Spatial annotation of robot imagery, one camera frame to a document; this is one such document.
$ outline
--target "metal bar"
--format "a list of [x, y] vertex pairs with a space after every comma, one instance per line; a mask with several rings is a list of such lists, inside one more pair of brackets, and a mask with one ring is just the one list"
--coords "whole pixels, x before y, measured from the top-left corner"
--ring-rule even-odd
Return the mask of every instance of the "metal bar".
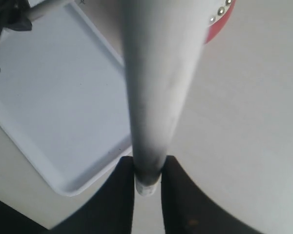
[[123, 0], [136, 188], [151, 194], [206, 38], [212, 0]]
[[73, 0], [45, 0], [30, 8], [26, 13], [26, 16], [30, 21], [34, 21], [44, 16], [46, 13], [59, 7], [63, 7], [72, 1]]

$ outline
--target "black clamp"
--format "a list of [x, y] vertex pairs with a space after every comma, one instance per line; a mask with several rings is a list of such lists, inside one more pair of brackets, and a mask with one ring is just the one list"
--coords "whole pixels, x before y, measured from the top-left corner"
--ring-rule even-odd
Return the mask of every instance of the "black clamp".
[[0, 36], [4, 28], [31, 31], [31, 21], [25, 16], [29, 9], [27, 0], [0, 0]]

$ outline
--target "silver rivet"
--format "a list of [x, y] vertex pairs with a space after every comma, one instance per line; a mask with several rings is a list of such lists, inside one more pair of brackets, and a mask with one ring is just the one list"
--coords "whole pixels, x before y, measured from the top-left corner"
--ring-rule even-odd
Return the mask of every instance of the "silver rivet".
[[229, 6], [232, 3], [232, 0], [226, 0], [226, 6]]
[[210, 19], [209, 19], [209, 23], [212, 24], [216, 21], [216, 16], [212, 16]]
[[225, 12], [225, 8], [222, 6], [222, 7], [219, 7], [217, 14], [219, 16], [222, 16], [224, 14], [224, 12]]

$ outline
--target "white table surface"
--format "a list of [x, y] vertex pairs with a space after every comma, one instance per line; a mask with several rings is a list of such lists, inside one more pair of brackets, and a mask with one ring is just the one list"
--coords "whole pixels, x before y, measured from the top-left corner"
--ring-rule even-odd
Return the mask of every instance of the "white table surface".
[[[118, 26], [107, 17], [115, 11], [108, 6], [104, 15], [103, 5], [86, 1], [82, 8], [120, 51]], [[239, 219], [265, 233], [293, 234], [293, 0], [237, 2], [206, 46], [170, 153]], [[0, 200], [47, 228], [109, 174], [78, 196], [60, 196], [0, 128]], [[160, 190], [136, 196], [133, 234], [144, 233], [164, 233]]]

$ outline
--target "red object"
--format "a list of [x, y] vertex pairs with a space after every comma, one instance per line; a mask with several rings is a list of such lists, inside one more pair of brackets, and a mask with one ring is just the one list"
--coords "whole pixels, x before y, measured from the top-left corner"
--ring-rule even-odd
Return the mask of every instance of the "red object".
[[212, 40], [224, 27], [224, 25], [227, 23], [231, 15], [234, 5], [235, 5], [235, 0], [232, 1], [231, 6], [229, 7], [228, 11], [224, 14], [224, 16], [210, 27], [209, 35], [207, 36], [205, 43], [208, 43], [210, 40]]

